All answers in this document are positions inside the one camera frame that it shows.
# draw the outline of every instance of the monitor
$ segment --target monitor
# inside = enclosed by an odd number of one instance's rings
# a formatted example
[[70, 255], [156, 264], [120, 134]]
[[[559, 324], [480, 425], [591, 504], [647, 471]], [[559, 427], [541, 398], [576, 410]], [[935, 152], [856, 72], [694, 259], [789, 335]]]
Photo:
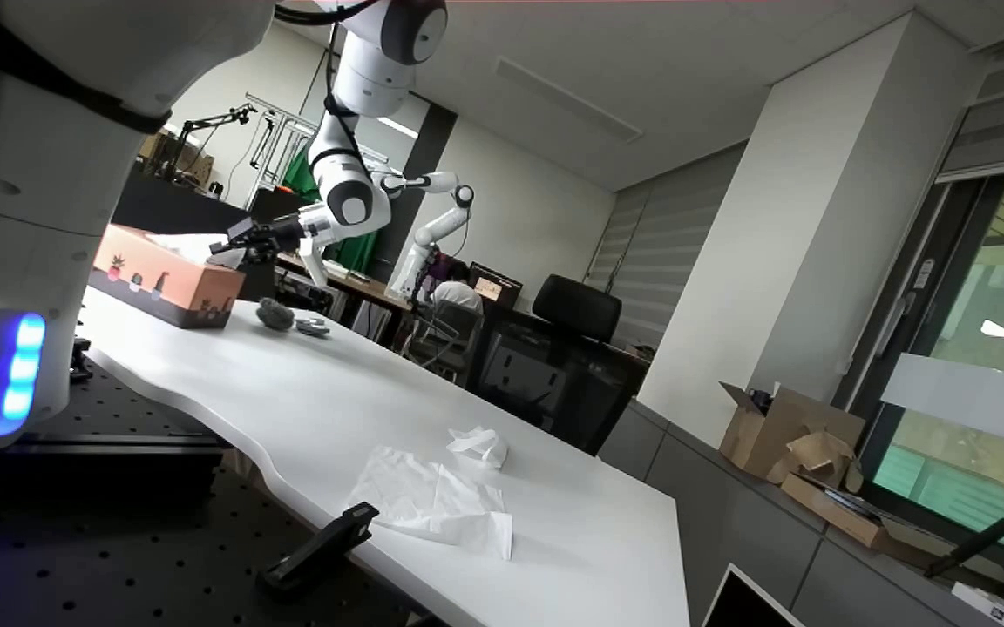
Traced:
[[767, 594], [734, 564], [724, 567], [705, 627], [803, 627], [774, 594]]

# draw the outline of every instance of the white wall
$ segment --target white wall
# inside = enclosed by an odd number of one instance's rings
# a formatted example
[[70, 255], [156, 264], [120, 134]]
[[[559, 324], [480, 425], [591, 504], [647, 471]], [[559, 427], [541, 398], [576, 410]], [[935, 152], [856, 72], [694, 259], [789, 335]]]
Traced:
[[[321, 44], [300, 39], [296, 31], [271, 25], [257, 47], [237, 54], [214, 72], [207, 72], [180, 102], [175, 105], [171, 133], [180, 133], [184, 118], [218, 115], [245, 105], [245, 93], [257, 93], [287, 110], [300, 110], [310, 81], [317, 76]], [[252, 125], [218, 129], [207, 152], [216, 155], [216, 181], [230, 181], [224, 197], [249, 206], [257, 191], [257, 173], [249, 166], [254, 143]]]
[[778, 83], [639, 399], [715, 444], [732, 415], [719, 378], [827, 398], [969, 83], [966, 53], [919, 18]]
[[[582, 280], [612, 195], [565, 173], [560, 166], [469, 125], [457, 122], [439, 169], [475, 183], [475, 217], [462, 234], [443, 240], [443, 252], [462, 260], [480, 260], [523, 282], [521, 306], [531, 306], [547, 275]], [[445, 195], [429, 195], [416, 227], [451, 209]]]

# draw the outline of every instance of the white table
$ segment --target white table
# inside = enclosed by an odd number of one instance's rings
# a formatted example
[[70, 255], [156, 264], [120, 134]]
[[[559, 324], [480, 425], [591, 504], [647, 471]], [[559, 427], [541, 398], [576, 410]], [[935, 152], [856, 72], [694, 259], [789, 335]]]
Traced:
[[252, 304], [228, 329], [177, 329], [87, 293], [82, 336], [127, 386], [249, 451], [274, 499], [323, 526], [376, 444], [452, 463], [451, 427], [489, 425], [515, 521], [510, 559], [374, 526], [357, 558], [451, 622], [686, 627], [676, 504], [367, 336], [270, 335]]

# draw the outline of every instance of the blue light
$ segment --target blue light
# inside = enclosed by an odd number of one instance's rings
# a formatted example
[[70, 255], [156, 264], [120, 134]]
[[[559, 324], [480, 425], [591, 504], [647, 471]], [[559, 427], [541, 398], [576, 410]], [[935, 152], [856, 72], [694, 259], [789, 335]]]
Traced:
[[12, 386], [17, 386], [17, 384], [32, 386], [37, 378], [37, 370], [43, 370], [43, 356], [17, 350], [12, 361]]
[[34, 386], [6, 386], [6, 398], [2, 398], [2, 417], [6, 420], [24, 420], [28, 410], [34, 408]]
[[15, 350], [43, 350], [45, 346], [45, 320], [37, 312], [24, 312], [17, 320]]

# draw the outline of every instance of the laptop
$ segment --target laptop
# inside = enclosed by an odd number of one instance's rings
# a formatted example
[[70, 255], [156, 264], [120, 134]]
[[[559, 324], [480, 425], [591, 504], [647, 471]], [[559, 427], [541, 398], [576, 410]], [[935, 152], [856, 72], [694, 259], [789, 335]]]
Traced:
[[803, 627], [746, 572], [727, 564], [706, 606], [705, 627], [751, 627], [751, 622], [753, 627]]

